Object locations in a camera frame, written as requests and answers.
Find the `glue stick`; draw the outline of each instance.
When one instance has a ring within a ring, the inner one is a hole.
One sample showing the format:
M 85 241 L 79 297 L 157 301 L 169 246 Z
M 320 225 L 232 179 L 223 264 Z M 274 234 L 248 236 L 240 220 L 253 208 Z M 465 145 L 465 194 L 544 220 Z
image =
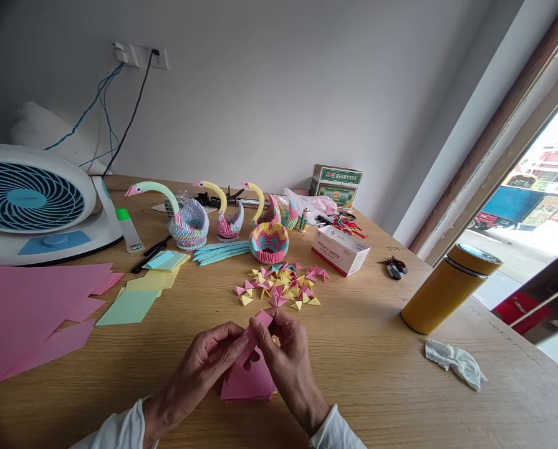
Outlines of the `glue stick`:
M 310 209 L 304 208 L 302 216 L 299 218 L 299 223 L 297 224 L 297 230 L 300 232 L 305 232 L 308 227 L 308 219 L 310 218 Z
M 125 237 L 127 252 L 133 254 L 143 251 L 143 243 L 135 230 L 135 226 L 131 221 L 131 217 L 129 216 L 127 209 L 117 209 L 117 220 L 123 230 L 123 237 Z

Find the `hand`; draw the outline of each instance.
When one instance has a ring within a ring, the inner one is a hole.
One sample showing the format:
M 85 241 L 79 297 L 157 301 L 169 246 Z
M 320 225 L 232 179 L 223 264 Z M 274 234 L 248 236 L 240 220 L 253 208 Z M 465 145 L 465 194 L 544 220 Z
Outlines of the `hand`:
M 305 327 L 276 307 L 265 312 L 274 318 L 268 329 L 256 317 L 249 319 L 249 325 L 289 411 L 312 437 L 328 416 L 330 405 L 314 380 Z M 279 337 L 281 346 L 271 334 Z
M 204 399 L 246 348 L 248 338 L 243 332 L 241 326 L 227 322 L 195 336 L 166 387 L 143 404 L 144 447 L 152 446 Z

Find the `cardboard box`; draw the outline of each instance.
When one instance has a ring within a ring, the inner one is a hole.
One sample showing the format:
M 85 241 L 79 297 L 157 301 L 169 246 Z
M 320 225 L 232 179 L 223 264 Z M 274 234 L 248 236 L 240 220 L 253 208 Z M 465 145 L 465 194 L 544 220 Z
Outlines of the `cardboard box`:
M 355 193 L 362 182 L 362 172 L 349 168 L 314 165 L 310 196 L 329 196 L 337 205 L 351 208 Z
M 316 230 L 312 250 L 347 277 L 362 268 L 370 247 L 333 226 L 324 226 Z

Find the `crumpled tissue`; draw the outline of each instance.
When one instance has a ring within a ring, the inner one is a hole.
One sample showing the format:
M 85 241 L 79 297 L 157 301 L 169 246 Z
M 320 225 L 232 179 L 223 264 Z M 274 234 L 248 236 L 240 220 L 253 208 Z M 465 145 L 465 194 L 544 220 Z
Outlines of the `crumpled tissue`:
M 453 372 L 464 379 L 475 391 L 480 391 L 481 380 L 487 381 L 474 357 L 463 349 L 428 339 L 426 341 L 426 358 L 441 365 L 445 371 L 449 371 L 451 367 Z

